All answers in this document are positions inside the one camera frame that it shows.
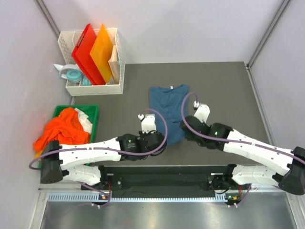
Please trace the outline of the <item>blue t-shirt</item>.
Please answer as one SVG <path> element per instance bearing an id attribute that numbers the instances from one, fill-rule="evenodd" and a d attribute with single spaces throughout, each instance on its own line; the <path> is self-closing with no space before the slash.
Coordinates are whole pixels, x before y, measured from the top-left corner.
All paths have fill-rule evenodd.
<path id="1" fill-rule="evenodd" d="M 180 128 L 182 120 L 181 106 L 189 86 L 182 84 L 177 87 L 151 87 L 149 89 L 149 108 L 158 111 L 165 119 L 168 129 L 167 145 L 179 143 L 185 137 Z"/>

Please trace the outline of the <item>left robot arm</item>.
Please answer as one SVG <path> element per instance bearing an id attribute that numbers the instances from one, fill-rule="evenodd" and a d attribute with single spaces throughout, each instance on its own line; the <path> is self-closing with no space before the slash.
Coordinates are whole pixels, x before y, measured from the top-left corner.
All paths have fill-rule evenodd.
<path id="1" fill-rule="evenodd" d="M 149 155 L 158 155 L 166 146 L 164 135 L 155 130 L 84 145 L 61 145 L 54 140 L 42 153 L 40 182 L 53 184 L 69 180 L 103 189 L 108 184 L 106 172 L 101 166 L 91 164 L 144 160 Z"/>

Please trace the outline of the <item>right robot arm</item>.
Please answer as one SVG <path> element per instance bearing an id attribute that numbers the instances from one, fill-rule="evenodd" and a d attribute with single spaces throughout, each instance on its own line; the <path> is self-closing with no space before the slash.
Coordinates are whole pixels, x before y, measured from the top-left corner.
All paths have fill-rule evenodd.
<path id="1" fill-rule="evenodd" d="M 247 137 L 230 126 L 207 125 L 195 116 L 184 117 L 181 129 L 188 141 L 208 149 L 239 155 L 257 162 L 256 166 L 229 164 L 222 175 L 212 178 L 215 189 L 238 185 L 272 185 L 294 195 L 305 193 L 305 150 L 278 148 Z"/>

